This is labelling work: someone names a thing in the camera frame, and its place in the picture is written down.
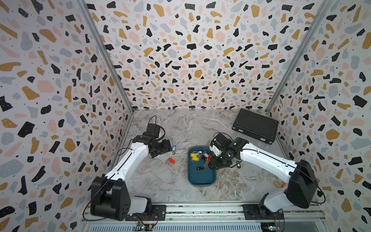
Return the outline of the blue tag key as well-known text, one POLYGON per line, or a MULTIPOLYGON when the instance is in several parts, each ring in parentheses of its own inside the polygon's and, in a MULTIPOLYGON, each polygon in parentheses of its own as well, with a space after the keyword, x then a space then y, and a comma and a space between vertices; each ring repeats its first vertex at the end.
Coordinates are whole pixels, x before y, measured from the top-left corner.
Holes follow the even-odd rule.
POLYGON ((174 145, 173 148, 172 148, 172 154, 175 155, 176 154, 176 150, 177 150, 177 146, 174 145))

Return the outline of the teal plastic storage box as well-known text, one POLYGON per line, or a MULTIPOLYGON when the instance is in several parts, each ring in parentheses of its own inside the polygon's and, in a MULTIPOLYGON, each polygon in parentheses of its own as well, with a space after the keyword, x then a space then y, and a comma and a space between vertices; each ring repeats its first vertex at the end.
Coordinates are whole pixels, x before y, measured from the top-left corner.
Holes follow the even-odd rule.
POLYGON ((208 146, 193 146, 187 153, 187 177, 191 185, 195 187, 211 186, 216 181, 216 171, 208 167, 213 152, 208 146), (199 155, 200 160, 191 160, 190 154, 199 155))

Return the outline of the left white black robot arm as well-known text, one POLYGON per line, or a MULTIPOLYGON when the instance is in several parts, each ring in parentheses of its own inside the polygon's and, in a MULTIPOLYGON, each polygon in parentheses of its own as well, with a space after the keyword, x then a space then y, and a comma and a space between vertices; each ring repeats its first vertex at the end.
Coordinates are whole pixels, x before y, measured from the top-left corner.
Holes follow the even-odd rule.
POLYGON ((152 215, 152 200, 148 197, 129 193, 128 185, 140 163, 170 152, 168 139, 156 140, 154 137, 138 135, 126 148, 124 157, 105 176, 96 177, 91 184, 90 214, 100 219, 122 221, 130 215, 147 218, 152 215))

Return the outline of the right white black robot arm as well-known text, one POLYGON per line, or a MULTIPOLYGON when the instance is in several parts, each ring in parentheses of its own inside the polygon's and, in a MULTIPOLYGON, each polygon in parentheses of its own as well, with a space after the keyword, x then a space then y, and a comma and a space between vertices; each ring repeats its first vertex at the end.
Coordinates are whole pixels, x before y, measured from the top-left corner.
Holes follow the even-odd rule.
POLYGON ((258 204, 245 204, 243 210, 247 220, 283 219, 284 208, 296 206, 308 209, 317 191, 321 190, 311 165, 305 161, 293 161, 264 151, 245 139, 234 140, 218 134, 210 143, 213 155, 209 168, 239 167, 241 162, 252 163, 286 183, 275 193, 266 193, 258 204))

